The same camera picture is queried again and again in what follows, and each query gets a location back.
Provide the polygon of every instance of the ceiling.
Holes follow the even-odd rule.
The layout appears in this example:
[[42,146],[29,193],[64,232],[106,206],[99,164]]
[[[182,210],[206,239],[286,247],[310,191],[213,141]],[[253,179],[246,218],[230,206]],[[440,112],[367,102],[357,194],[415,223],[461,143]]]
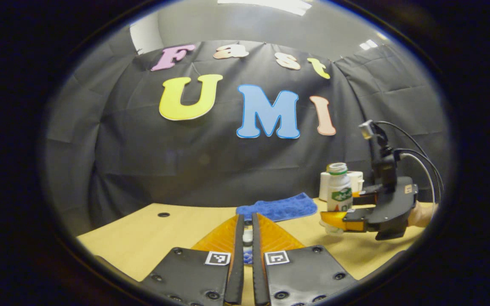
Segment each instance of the ceiling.
[[389,43],[352,12],[329,2],[307,2],[311,8],[299,16],[266,6],[181,0],[132,23],[130,32],[139,54],[196,41],[251,40],[338,60],[361,51],[367,40]]

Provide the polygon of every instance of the table surface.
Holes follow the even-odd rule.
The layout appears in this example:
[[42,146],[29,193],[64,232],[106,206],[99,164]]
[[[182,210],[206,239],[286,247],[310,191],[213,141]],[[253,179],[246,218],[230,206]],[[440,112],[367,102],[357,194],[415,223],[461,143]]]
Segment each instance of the table surface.
[[[326,211],[326,202],[318,198],[313,201],[319,208],[314,215],[277,224],[305,246],[325,246],[355,279],[365,277],[394,254],[407,249],[423,230],[408,227],[402,238],[385,241],[376,241],[376,232],[346,232],[341,236],[328,236],[325,228],[319,225],[319,212]],[[191,248],[220,223],[233,217],[235,211],[235,207],[151,204],[77,238],[93,255],[103,257],[123,273],[142,281],[171,248]],[[169,213],[169,216],[158,217],[158,213],[162,212]],[[245,265],[242,305],[254,305],[253,270],[249,265]]]

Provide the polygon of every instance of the black cable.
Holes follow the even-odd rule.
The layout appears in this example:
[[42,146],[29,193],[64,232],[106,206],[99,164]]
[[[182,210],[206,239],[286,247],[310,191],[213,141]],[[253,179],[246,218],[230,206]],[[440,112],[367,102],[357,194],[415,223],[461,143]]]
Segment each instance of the black cable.
[[422,157],[424,160],[426,160],[430,166],[432,167],[432,169],[434,170],[434,174],[436,175],[436,182],[437,182],[437,185],[438,185],[438,194],[439,194],[439,200],[440,202],[442,201],[442,190],[445,191],[445,188],[444,188],[444,182],[442,180],[442,177],[440,176],[440,172],[438,172],[438,169],[436,168],[436,166],[430,161],[430,159],[428,159],[425,155],[422,155],[421,153],[415,151],[415,150],[412,150],[412,149],[402,149],[402,148],[398,148],[398,149],[394,149],[395,152],[398,152],[398,151],[401,151],[401,152],[410,152],[410,153],[415,153],[416,155],[419,155],[420,157]]
[[408,138],[411,139],[411,141],[413,141],[413,143],[419,148],[419,150],[421,151],[421,153],[427,158],[427,159],[430,159],[428,158],[428,155],[426,155],[426,152],[422,149],[422,147],[417,143],[416,140],[413,139],[413,137],[408,134],[405,130],[403,130],[402,128],[400,128],[399,126],[397,126],[396,124],[393,124],[393,123],[390,123],[390,122],[387,122],[387,121],[376,121],[374,122],[375,124],[387,124],[389,126],[392,126],[394,128],[396,128],[397,130],[399,130],[400,132],[404,133]]

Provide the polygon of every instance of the screw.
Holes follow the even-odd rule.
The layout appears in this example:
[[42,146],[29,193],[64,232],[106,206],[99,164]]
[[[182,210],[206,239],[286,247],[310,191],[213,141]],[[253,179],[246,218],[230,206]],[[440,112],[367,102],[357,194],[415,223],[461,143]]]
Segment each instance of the screw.
[[287,298],[287,297],[288,297],[288,292],[286,292],[286,291],[280,291],[280,292],[275,294],[275,298],[278,300],[282,300],[282,299]]
[[150,277],[155,281],[162,281],[162,277],[158,274],[151,274]]
[[211,300],[218,300],[218,298],[220,298],[220,294],[215,291],[209,291],[205,294],[205,296],[210,298]]
[[340,279],[344,278],[345,277],[345,273],[338,273],[336,275],[334,275],[334,279],[339,281]]
[[313,302],[317,302],[318,300],[322,300],[323,298],[326,298],[326,295],[319,295],[313,299]]

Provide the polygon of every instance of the black fabric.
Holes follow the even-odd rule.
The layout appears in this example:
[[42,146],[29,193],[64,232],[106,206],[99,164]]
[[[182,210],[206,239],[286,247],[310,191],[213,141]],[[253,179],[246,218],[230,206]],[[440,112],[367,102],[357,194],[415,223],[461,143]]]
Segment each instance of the black fabric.
[[[319,174],[328,163],[346,162],[350,170],[371,173],[370,146],[358,128],[366,118],[387,120],[413,135],[423,135],[418,140],[425,147],[443,144],[438,136],[443,128],[437,119],[441,109],[436,93],[416,77],[422,72],[411,69],[402,58],[388,56],[393,50],[389,47],[334,63],[269,43],[194,42],[196,49],[174,67],[152,72],[162,50],[136,56],[129,33],[119,35],[86,58],[53,108],[47,136],[48,178],[54,203],[73,234],[101,227],[151,203],[238,207],[302,192],[317,197]],[[128,47],[121,47],[123,54],[112,54],[115,43]],[[230,43],[244,45],[249,55],[213,58],[217,47]],[[301,70],[277,64],[276,52],[295,56]],[[308,57],[319,59],[331,78],[320,77]],[[370,62],[373,72],[365,69]],[[181,102],[191,105],[202,89],[197,78],[206,74],[223,76],[210,112],[177,122],[161,116],[164,81],[190,77]],[[280,91],[296,93],[300,137],[282,139],[275,133],[267,137],[262,131],[258,138],[239,138],[243,96],[237,87],[243,84],[261,87],[271,103]],[[404,93],[398,90],[408,87]],[[334,136],[317,132],[317,113],[309,100],[313,95],[328,99]],[[417,95],[422,96],[419,103]],[[429,114],[432,120],[423,118]],[[403,139],[386,130],[391,142]],[[430,146],[427,153],[435,155],[440,149]],[[400,169],[414,180],[424,177],[420,168],[419,172]]]

